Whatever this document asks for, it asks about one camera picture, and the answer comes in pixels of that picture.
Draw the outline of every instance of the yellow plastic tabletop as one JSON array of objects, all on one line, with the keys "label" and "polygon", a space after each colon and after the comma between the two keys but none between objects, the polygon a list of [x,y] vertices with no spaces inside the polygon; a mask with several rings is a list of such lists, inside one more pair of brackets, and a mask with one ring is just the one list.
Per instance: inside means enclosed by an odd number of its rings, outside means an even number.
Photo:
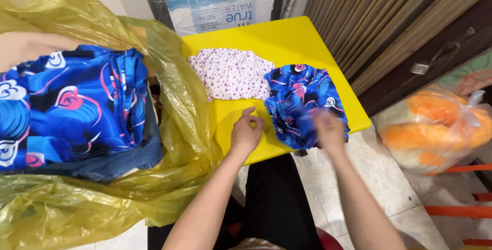
[{"label": "yellow plastic tabletop", "polygon": [[[345,109],[350,133],[364,130],[371,125],[361,103],[307,16],[185,36],[182,39],[183,56],[186,58],[196,55],[204,48],[224,47],[253,51],[261,58],[274,62],[276,67],[308,64],[319,69],[326,68]],[[215,99],[210,102],[211,134],[224,155],[231,146],[234,122],[241,116],[243,109],[251,106],[256,107],[252,115],[263,118],[265,125],[260,144],[249,155],[245,165],[293,151],[276,138],[272,119],[262,100]]]}]

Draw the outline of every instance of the white floral fabric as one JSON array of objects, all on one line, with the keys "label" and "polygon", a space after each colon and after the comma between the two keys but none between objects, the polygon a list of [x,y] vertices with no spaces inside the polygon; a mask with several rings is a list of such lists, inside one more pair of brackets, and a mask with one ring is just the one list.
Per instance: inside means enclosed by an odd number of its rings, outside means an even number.
[{"label": "white floral fabric", "polygon": [[188,62],[205,85],[209,101],[236,100],[270,96],[270,86],[263,77],[275,64],[253,51],[229,48],[202,49]]}]

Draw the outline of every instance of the yellow plastic bag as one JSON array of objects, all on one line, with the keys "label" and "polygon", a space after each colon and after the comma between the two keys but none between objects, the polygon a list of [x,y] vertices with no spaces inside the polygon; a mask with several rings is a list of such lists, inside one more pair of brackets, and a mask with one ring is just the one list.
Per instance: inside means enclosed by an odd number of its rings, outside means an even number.
[{"label": "yellow plastic bag", "polygon": [[0,0],[0,33],[57,33],[144,54],[163,104],[164,159],[109,185],[46,176],[0,176],[0,249],[66,249],[115,237],[136,222],[175,222],[221,160],[210,138],[205,88],[181,56],[182,40],[155,20],[115,16],[98,0]]}]

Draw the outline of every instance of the black pants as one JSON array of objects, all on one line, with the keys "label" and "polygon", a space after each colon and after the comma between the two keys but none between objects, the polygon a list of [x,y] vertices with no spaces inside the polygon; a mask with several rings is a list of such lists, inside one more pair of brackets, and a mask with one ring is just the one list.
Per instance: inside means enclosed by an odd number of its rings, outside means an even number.
[{"label": "black pants", "polygon": [[[241,222],[234,240],[226,226]],[[173,224],[150,227],[148,249],[160,250]],[[232,197],[214,250],[235,247],[245,238],[260,238],[287,250],[322,249],[294,159],[285,154],[249,166],[246,207]]]}]

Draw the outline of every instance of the wooden blinds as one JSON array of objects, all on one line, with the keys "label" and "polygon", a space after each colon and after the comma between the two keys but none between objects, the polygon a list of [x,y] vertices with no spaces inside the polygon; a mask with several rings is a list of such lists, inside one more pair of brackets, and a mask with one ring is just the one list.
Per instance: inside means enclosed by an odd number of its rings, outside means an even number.
[{"label": "wooden blinds", "polygon": [[357,95],[478,0],[309,0],[305,14]]}]

